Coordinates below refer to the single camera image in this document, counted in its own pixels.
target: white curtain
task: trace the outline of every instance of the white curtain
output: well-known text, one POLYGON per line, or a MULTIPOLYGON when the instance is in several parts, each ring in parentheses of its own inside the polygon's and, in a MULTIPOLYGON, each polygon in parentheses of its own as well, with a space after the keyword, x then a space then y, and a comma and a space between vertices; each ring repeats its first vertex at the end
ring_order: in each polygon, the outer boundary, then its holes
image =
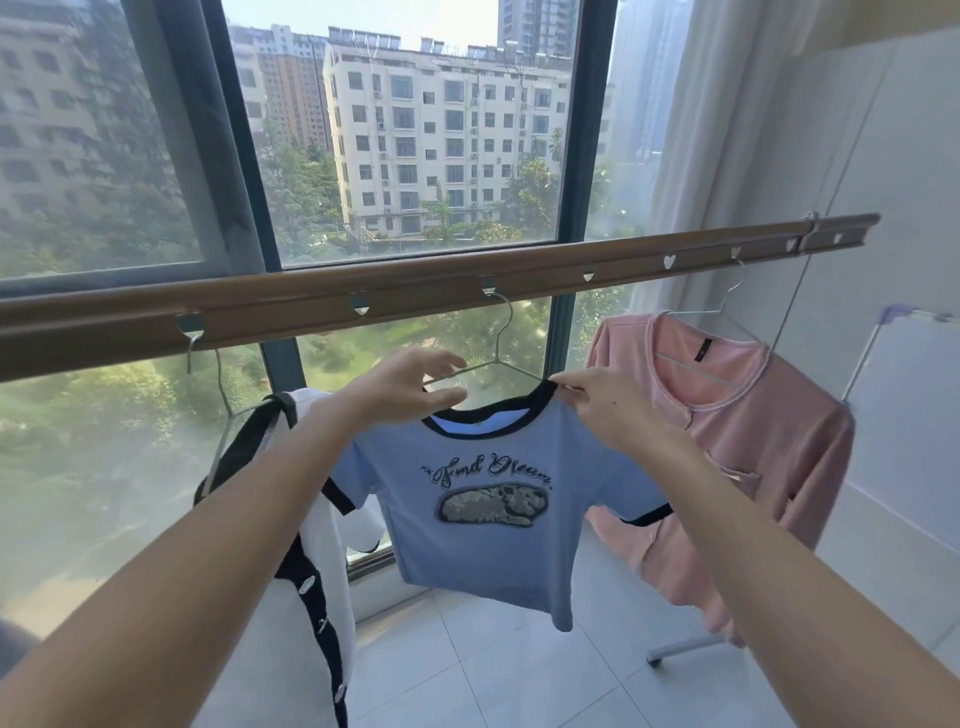
MULTIPOLYGON (((732 224, 783 63, 835 0, 695 0, 654 187, 652 234, 732 224)), ((636 286, 633 312, 702 307, 710 274, 636 286)))

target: metal hanger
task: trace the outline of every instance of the metal hanger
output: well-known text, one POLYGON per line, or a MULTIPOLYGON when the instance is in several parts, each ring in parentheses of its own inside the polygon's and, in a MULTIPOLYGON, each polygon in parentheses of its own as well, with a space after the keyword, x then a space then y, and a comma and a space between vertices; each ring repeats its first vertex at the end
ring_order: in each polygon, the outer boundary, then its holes
POLYGON ((542 376, 535 375, 532 372, 528 372, 525 369, 521 369, 520 367, 511 364, 509 361, 504 361, 503 359, 500 358, 500 334, 502 334, 505 330, 507 330, 507 327, 510 325, 510 323, 514 319, 514 305, 510 302, 510 299, 508 299, 502 293, 496 292, 496 286, 490 277, 484 276, 480 279, 480 281, 481 281, 481 285, 483 285, 484 295, 486 295, 488 298, 498 298, 500 299, 500 301, 502 301, 503 303, 505 303, 507 306, 510 307, 510 317, 507 319, 507 323, 504 324, 502 327, 500 327, 500 331, 496 333, 496 341, 493 345, 493 359, 489 361, 485 361, 481 364, 474 364, 473 366, 465 367, 464 369, 458 369, 452 375, 437 376, 433 379, 428 379, 423 383, 424 385, 433 384, 434 382, 443 381, 444 379, 450 379, 455 376, 465 374, 467 372, 475 372, 478 369, 483 369, 484 367, 489 367, 493 364, 500 364, 501 366, 514 370, 515 372, 520 372, 522 375, 530 376, 533 379, 536 379, 537 381, 543 380, 542 376))
MULTIPOLYGON (((733 318, 733 316, 731 316, 731 315, 730 315, 729 313, 727 313, 727 311, 725 310, 726 307, 727 307, 727 298, 730 297, 730 293, 732 293, 732 292, 735 291, 737 288, 739 288, 741 285, 743 285, 744 283, 747 282, 747 265, 746 265, 746 263, 744 263, 744 262, 740 259, 739 256, 740 256, 740 248, 739 248, 739 246, 737 246, 737 247, 735 247, 735 248, 733 248, 733 249, 731 250, 730 257, 731 257, 732 260, 734 260, 734 261, 736 261, 737 263, 739 263, 740 268, 741 268, 741 271, 742 271, 742 273, 743 273, 743 278, 741 278, 740 281, 738 281, 738 282, 735 283, 733 286, 731 286, 730 288, 727 289, 727 292, 726 292, 726 293, 724 294, 724 296, 723 296, 723 300, 720 302, 720 307, 719 307, 719 308, 714 308, 714 309, 709 310, 709 311, 665 311, 665 312, 664 312, 664 315, 666 315, 666 316, 689 316, 689 315, 705 316, 705 315, 708 315, 708 314, 717 314, 717 315, 722 316, 723 318, 727 319, 727 321, 729 321, 731 324, 733 324, 736 328, 738 328, 738 329, 739 329, 740 331, 742 331, 743 333, 747 334, 747 336, 749 336, 752 341, 759 342, 759 339, 756 338, 756 336, 754 336, 752 333, 750 333, 750 331, 749 331, 746 327, 744 327, 742 324, 740 324, 736 319, 733 318)), ((655 356, 657 356, 657 357, 660 358, 660 359, 665 359, 665 360, 669 361, 669 362, 672 363, 672 364, 676 364, 678 367, 682 367, 682 368, 684 368, 684 369, 688 369, 690 372, 696 372, 698 375, 700 375, 700 376, 702 376, 702 377, 704 377, 704 378, 706 378, 706 379, 710 379, 710 380, 715 381, 715 382, 717 382, 717 383, 719 383, 719 384, 723 384, 723 385, 725 385, 725 386, 731 387, 732 389, 735 389, 736 387, 739 386, 738 384, 734 384, 734 383, 732 383, 732 382, 726 381, 725 379, 721 379, 719 376, 714 376, 714 375, 712 375, 712 374, 710 374, 710 373, 708 373, 708 372, 704 372, 703 370, 698 369, 697 367, 691 367, 689 364, 686 364, 686 363, 684 363, 684 362, 682 362, 682 361, 679 361, 679 360, 673 358, 672 356, 667 356, 665 353, 656 352, 656 353, 655 353, 655 356)))
MULTIPOLYGON (((189 375, 192 375, 193 347, 204 335, 204 322, 199 314, 185 314, 177 318, 177 328, 180 329, 183 335, 186 336, 190 342, 186 348, 186 372, 189 375)), ((270 400, 264 400, 251 407, 245 407, 244 409, 234 412, 233 408, 230 406, 230 400, 227 397, 227 391, 224 389, 224 365, 220 359, 220 350, 214 349, 213 353, 217 357, 217 389, 220 391, 220 399, 224 402, 224 409, 227 410, 227 422, 224 424, 224 431, 220 435, 220 442, 217 444, 217 450, 213 455, 213 463, 210 465, 210 470, 207 473, 206 480, 204 480, 204 486, 200 491, 200 497, 207 497, 210 495, 210 488, 213 485, 213 477, 217 474, 217 468, 220 466, 220 458, 223 457, 224 450, 227 448, 227 437, 230 435, 230 429, 233 427, 233 423, 236 421, 236 419, 240 415, 253 412, 254 409, 259 409, 260 407, 271 404, 270 400)))

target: hand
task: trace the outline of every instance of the hand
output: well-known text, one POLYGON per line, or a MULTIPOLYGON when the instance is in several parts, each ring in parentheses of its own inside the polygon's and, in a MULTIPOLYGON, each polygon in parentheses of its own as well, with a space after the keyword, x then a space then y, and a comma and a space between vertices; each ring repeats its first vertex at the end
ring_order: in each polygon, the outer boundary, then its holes
POLYGON ((401 349, 333 396, 356 415, 361 428, 419 420, 467 398, 463 387, 424 392, 423 376, 447 376, 465 366, 463 357, 446 350, 401 349))
POLYGON ((633 455, 645 434, 666 426, 640 385, 613 369, 590 367, 550 379, 561 385, 557 396, 608 448, 633 455))

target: sky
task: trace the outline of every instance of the sky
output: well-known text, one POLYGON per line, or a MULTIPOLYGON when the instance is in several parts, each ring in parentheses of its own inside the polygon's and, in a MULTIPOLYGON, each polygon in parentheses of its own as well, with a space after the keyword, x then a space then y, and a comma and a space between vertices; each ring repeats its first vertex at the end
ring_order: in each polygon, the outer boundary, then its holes
POLYGON ((294 33, 327 35, 327 26, 400 36, 420 49, 428 36, 457 46, 496 44, 497 0, 223 0, 233 25, 289 25, 294 33))

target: glass pane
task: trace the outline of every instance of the glass pane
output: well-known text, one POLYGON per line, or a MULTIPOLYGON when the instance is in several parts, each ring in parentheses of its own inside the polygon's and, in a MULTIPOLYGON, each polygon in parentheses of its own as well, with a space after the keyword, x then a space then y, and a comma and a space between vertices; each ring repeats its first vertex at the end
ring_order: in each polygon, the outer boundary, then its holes
POLYGON ((587 240, 647 234, 694 0, 617 6, 587 240))
POLYGON ((120 3, 4 3, 0 36, 0 279, 200 260, 120 3))
MULTIPOLYGON (((270 391, 223 350, 231 403, 270 391)), ((0 384, 0 618, 44 638, 186 513, 226 415, 213 352, 0 384)))
POLYGON ((284 265, 553 239, 579 6, 224 0, 284 265))
MULTIPOLYGON (((366 372, 381 356, 403 346, 442 347, 462 355, 468 364, 493 357, 496 332, 507 321, 507 306, 488 306, 418 319, 375 324, 325 334, 302 336, 300 358, 308 386, 332 391, 366 372)), ((543 371, 550 300, 514 302, 514 319, 500 337, 501 356, 537 376, 543 371)), ((530 392, 537 383, 507 367, 491 366, 454 377, 444 385, 463 384, 463 407, 481 407, 530 392)), ((389 536, 380 550, 390 546, 389 536)), ((349 553, 354 561, 367 554, 349 553)))
POLYGON ((596 288, 577 294, 570 327, 570 344, 566 350, 567 369, 583 369, 587 366, 587 354, 600 322, 608 316, 626 313, 630 309, 634 288, 638 285, 643 283, 596 288))

